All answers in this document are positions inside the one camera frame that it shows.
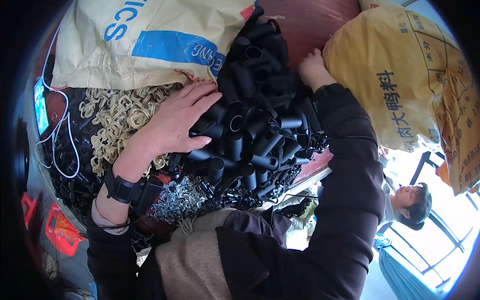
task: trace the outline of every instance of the black plastic part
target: black plastic part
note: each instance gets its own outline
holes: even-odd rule
[[[322,127],[318,121],[317,113],[309,98],[303,98],[298,102],[298,109],[307,117],[308,124],[313,132],[321,132]]]
[[[137,201],[130,203],[136,216],[140,217],[145,214],[147,209],[149,209],[155,199],[160,195],[163,190],[163,183],[156,177],[150,176],[143,186],[143,191],[141,196]]]
[[[270,127],[269,130],[265,131],[262,137],[255,141],[253,145],[253,154],[258,156],[267,155],[282,137],[283,135],[280,132],[280,129]]]
[[[269,23],[256,24],[254,27],[245,32],[245,36],[250,41],[256,40],[258,38],[272,35],[275,33],[275,28]]]
[[[305,114],[301,111],[298,111],[297,112],[298,115],[300,116],[301,118],[301,126],[300,126],[300,129],[302,130],[302,133],[307,133],[308,131],[308,122],[307,122],[307,117],[305,116]]]
[[[270,60],[267,57],[263,57],[262,54],[262,57],[260,58],[243,61],[241,66],[247,69],[255,69],[260,66],[267,65],[269,62]]]
[[[278,61],[282,65],[287,64],[288,50],[285,51],[285,46],[287,45],[287,42],[285,41],[285,39],[280,33],[264,36],[262,38],[257,39],[255,43],[260,48],[267,49],[273,56],[278,58]]]
[[[219,78],[217,80],[218,91],[223,94],[222,100],[226,106],[229,106],[233,103],[240,103],[240,96],[235,90],[235,85],[233,81],[229,78]]]
[[[243,135],[241,132],[234,132],[227,137],[225,141],[225,153],[232,161],[241,160],[241,151],[243,146]]]
[[[268,187],[265,187],[265,188],[260,188],[260,187],[259,187],[259,188],[257,188],[257,189],[255,190],[255,193],[257,193],[257,196],[258,196],[259,198],[261,198],[261,197],[265,196],[268,192],[271,192],[274,188],[275,188],[275,184],[272,183],[272,184],[269,185]]]
[[[283,69],[282,64],[267,49],[262,49],[262,58],[270,62],[273,72],[280,72]]]
[[[310,138],[308,137],[308,134],[297,134],[297,142],[303,149],[306,149],[310,142]]]
[[[302,157],[294,157],[293,158],[293,164],[294,165],[306,165],[310,162],[308,158],[302,158]]]
[[[237,188],[240,187],[240,185],[241,185],[241,181],[240,181],[240,179],[237,179],[237,180],[234,180],[234,181],[228,186],[228,188],[229,188],[229,189],[237,189]]]
[[[276,93],[275,96],[270,96],[268,100],[272,104],[272,107],[279,107],[282,105],[289,106],[295,95],[289,95],[286,93]]]
[[[269,66],[258,67],[253,71],[253,76],[258,83],[264,83],[270,77],[270,70]]]
[[[233,40],[233,45],[247,48],[250,45],[250,40],[244,36],[238,36]]]
[[[218,140],[220,137],[222,137],[222,133],[223,124],[212,124],[202,135],[211,137],[213,140]]]
[[[250,24],[255,24],[258,18],[260,18],[264,13],[265,13],[264,9],[260,5],[257,5],[257,7],[255,7],[255,10],[253,10],[252,14],[250,15],[247,22],[245,23],[245,26],[248,26]]]
[[[259,135],[267,125],[268,125],[267,120],[260,119],[257,122],[254,122],[249,126],[247,126],[247,131],[248,133],[250,133],[250,136],[252,137],[252,141],[255,140],[257,135]]]
[[[255,176],[257,178],[257,184],[264,184],[268,179],[268,170],[265,168],[255,168]]]
[[[226,107],[222,106],[219,103],[215,103],[205,112],[205,115],[210,120],[219,124],[223,120],[223,118],[225,117],[226,113],[227,113],[227,108]]]
[[[204,135],[211,137],[214,140],[220,139],[223,133],[223,124],[216,124],[214,121],[207,121],[201,117],[190,130],[189,136]]]
[[[285,142],[285,145],[283,146],[283,158],[282,158],[282,163],[286,162],[289,160],[292,156],[295,155],[298,151],[301,150],[301,146],[297,141],[288,139]]]
[[[192,150],[190,153],[187,154],[187,157],[196,161],[203,161],[209,158],[214,157],[214,155],[207,150],[204,149],[196,149]]]
[[[228,121],[228,127],[232,132],[237,132],[242,128],[243,117],[240,115],[233,115]]]
[[[240,66],[238,63],[231,63],[230,69],[236,79],[235,83],[240,88],[241,95],[245,98],[252,98],[255,94],[255,80],[249,69]]]
[[[280,129],[298,128],[302,126],[302,119],[301,117],[284,117],[279,118],[278,123],[280,124]]]
[[[208,182],[217,185],[222,179],[224,169],[225,163],[221,158],[212,158],[208,164]]]
[[[254,154],[250,162],[257,167],[268,170],[275,170],[278,167],[278,158],[274,156],[258,156]]]
[[[250,165],[243,166],[240,169],[240,173],[243,175],[241,183],[243,187],[249,191],[253,191],[257,187],[257,178],[255,176],[255,168]]]
[[[259,59],[262,57],[262,51],[255,47],[255,46],[250,46],[245,49],[245,58],[248,60],[253,60],[253,59]]]
[[[267,84],[270,85],[273,93],[288,93],[296,88],[296,77],[294,73],[275,74],[268,78]]]

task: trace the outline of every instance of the black plastic tube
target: black plastic tube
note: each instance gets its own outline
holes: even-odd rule
[[[234,132],[225,141],[225,153],[232,161],[241,160],[243,135],[241,132]]]
[[[261,188],[261,187],[257,188],[257,189],[255,190],[255,193],[257,193],[257,196],[258,196],[258,197],[263,197],[263,196],[265,196],[265,194],[267,194],[268,192],[271,192],[274,188],[275,188],[275,184],[272,183],[271,185],[269,185],[269,186],[266,187],[266,188]]]
[[[280,129],[285,128],[298,128],[302,126],[302,119],[301,117],[284,117],[278,120],[280,124]]]
[[[215,155],[213,157],[218,157],[220,158],[221,160],[223,160],[223,163],[225,164],[225,168],[227,169],[230,169],[230,170],[237,170],[239,168],[239,163],[236,162],[236,161],[232,161],[230,159],[228,159],[226,156],[224,155]]]
[[[203,161],[203,160],[214,157],[214,155],[208,152],[207,150],[196,149],[188,153],[187,157],[196,161]]]
[[[232,103],[240,103],[240,96],[235,90],[235,85],[231,79],[220,77],[217,83],[218,91],[223,94],[222,101],[226,106]]]
[[[256,40],[263,36],[271,35],[275,33],[275,28],[269,23],[256,24],[251,29],[245,32],[245,36],[250,41]]]
[[[320,132],[322,127],[317,114],[309,98],[303,98],[297,102],[298,109],[307,117],[308,124],[313,132]]]
[[[258,87],[258,92],[264,96],[270,96],[272,94],[272,87],[269,84],[261,84]]]
[[[262,57],[262,51],[255,46],[247,47],[245,49],[245,57],[248,60],[259,59]]]
[[[308,137],[308,134],[297,134],[297,142],[300,144],[300,146],[305,149],[308,147],[308,143],[310,142],[310,138]]]
[[[237,132],[242,128],[243,117],[240,115],[233,115],[228,120],[228,127],[232,132]]]
[[[253,10],[252,14],[248,18],[247,22],[256,23],[258,18],[260,18],[264,13],[264,9],[260,5],[257,5],[257,7],[255,7],[255,10]]]
[[[274,156],[258,156],[254,154],[250,162],[254,166],[268,170],[275,170],[278,167],[278,158]]]
[[[257,178],[255,176],[255,168],[250,165],[243,166],[240,169],[240,174],[243,175],[241,183],[243,187],[249,191],[255,190],[257,187]]]
[[[292,156],[295,155],[298,151],[301,150],[301,146],[297,141],[288,139],[285,142],[285,145],[283,146],[283,158],[282,158],[282,163],[286,162],[289,160]]]
[[[301,157],[294,157],[293,158],[293,164],[294,165],[306,165],[310,162],[308,158],[301,158]]]
[[[264,184],[268,179],[268,170],[257,167],[255,168],[255,176],[257,177],[257,184]]]
[[[258,138],[253,145],[253,154],[258,156],[265,156],[270,152],[273,147],[283,137],[280,129],[270,127],[262,137]]]
[[[283,145],[285,145],[285,138],[284,138],[284,137],[282,137],[282,138],[280,139],[280,141],[278,141],[278,143],[275,144],[274,149],[283,147]]]
[[[250,40],[244,36],[238,36],[233,40],[233,47],[247,48],[250,45]]]
[[[206,112],[205,115],[215,123],[219,124],[223,118],[225,117],[225,114],[227,113],[227,108],[222,106],[219,103],[213,104]]]
[[[204,118],[200,118],[190,130],[189,136],[199,136],[204,135],[211,137],[214,140],[220,139],[223,133],[223,124],[216,124],[215,122],[211,121],[208,122]]]
[[[212,124],[207,130],[199,135],[211,137],[213,140],[219,140],[222,137],[223,124]]]
[[[301,133],[307,133],[307,131],[308,131],[307,117],[305,117],[305,114],[303,112],[299,111],[298,109],[297,109],[297,113],[301,118],[301,126],[300,126]]]
[[[283,69],[282,64],[267,49],[262,49],[262,58],[268,59],[273,72],[280,72]]]
[[[245,99],[252,98],[255,94],[255,80],[249,69],[240,66],[233,62],[230,65],[232,75],[235,78],[236,84],[240,88],[240,93]]]
[[[222,179],[224,169],[225,163],[221,158],[212,158],[208,164],[208,182],[217,185]]]
[[[267,57],[260,57],[260,58],[257,58],[257,59],[251,59],[251,60],[246,60],[246,61],[243,61],[241,63],[241,66],[242,67],[245,67],[247,69],[254,69],[254,68],[258,68],[262,65],[266,65],[270,62],[270,60],[267,58]]]
[[[197,122],[192,126],[192,129],[194,132],[203,132],[207,129],[208,126],[212,124],[211,121],[205,119],[203,116],[201,116]]]
[[[252,141],[255,140],[258,134],[260,134],[265,127],[267,126],[267,120],[265,119],[260,119],[257,122],[254,122],[247,126],[247,131],[250,133],[250,136],[252,136]]]
[[[270,77],[270,68],[268,66],[258,67],[253,71],[253,76],[258,83],[262,84]]]

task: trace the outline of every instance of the person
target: person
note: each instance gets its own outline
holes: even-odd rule
[[[360,298],[385,211],[378,144],[368,114],[329,74],[320,50],[305,58],[299,74],[314,92],[334,155],[309,247],[289,250],[274,236],[218,226],[160,244],[139,268],[132,226],[96,228],[129,222],[129,205],[108,198],[102,186],[87,218],[88,267],[99,299]],[[188,131],[221,98],[215,88],[193,83],[162,103],[115,161],[114,176],[136,182],[157,155],[209,143],[207,137],[190,138]]]
[[[413,230],[423,228],[424,220],[432,210],[432,194],[425,182],[395,189],[393,182],[386,179],[382,189],[385,192],[385,215],[379,227],[399,221]]]

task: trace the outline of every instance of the short dark hair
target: short dark hair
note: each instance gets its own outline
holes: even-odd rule
[[[420,189],[416,192],[417,202],[412,206],[405,207],[410,211],[410,219],[401,216],[399,220],[413,230],[420,230],[423,227],[424,220],[428,218],[432,210],[432,194],[428,191],[428,185],[420,182],[419,186]]]

